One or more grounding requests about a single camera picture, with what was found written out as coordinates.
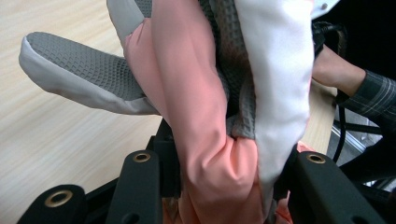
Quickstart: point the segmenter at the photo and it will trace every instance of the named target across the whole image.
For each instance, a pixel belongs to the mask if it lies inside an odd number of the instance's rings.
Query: plaid sleeve
[[[383,132],[396,133],[396,81],[366,70],[366,78],[352,97],[340,92],[337,104],[376,123]]]

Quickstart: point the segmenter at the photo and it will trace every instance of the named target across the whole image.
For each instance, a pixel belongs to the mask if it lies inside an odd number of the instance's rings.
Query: wooden floor
[[[122,55],[106,1],[3,1],[0,7],[0,223],[16,223],[43,191],[77,184],[89,192],[116,178],[123,159],[143,149],[161,117],[90,109],[42,91],[21,70],[22,38],[42,31]],[[326,150],[332,96],[312,89],[317,113],[304,139]]]

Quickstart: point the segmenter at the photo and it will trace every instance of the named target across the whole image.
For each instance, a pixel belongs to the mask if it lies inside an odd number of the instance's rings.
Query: hand
[[[327,46],[314,62],[312,78],[318,83],[335,87],[353,96],[363,82],[366,72],[338,56]]]

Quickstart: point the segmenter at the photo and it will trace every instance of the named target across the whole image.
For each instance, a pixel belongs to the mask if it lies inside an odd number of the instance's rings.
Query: brass grommet
[[[63,196],[60,200],[55,199],[56,196]],[[52,193],[44,204],[47,207],[59,207],[65,203],[67,203],[73,197],[73,192],[68,189],[63,189]]]
[[[319,156],[319,155],[316,155],[316,154],[308,154],[308,155],[306,156],[306,158],[307,158],[309,161],[312,161],[312,162],[317,163],[317,164],[323,164],[323,163],[326,162],[326,160],[323,159],[323,157],[321,157],[321,156]]]
[[[134,161],[135,162],[145,162],[148,161],[150,158],[150,155],[148,153],[139,153],[137,155],[134,156]]]

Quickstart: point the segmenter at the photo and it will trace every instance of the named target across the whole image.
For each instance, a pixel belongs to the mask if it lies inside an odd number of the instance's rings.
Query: pink fabric
[[[183,178],[183,223],[263,223],[252,139],[226,134],[227,102],[210,25],[196,0],[155,0],[126,38],[140,86],[172,127]]]

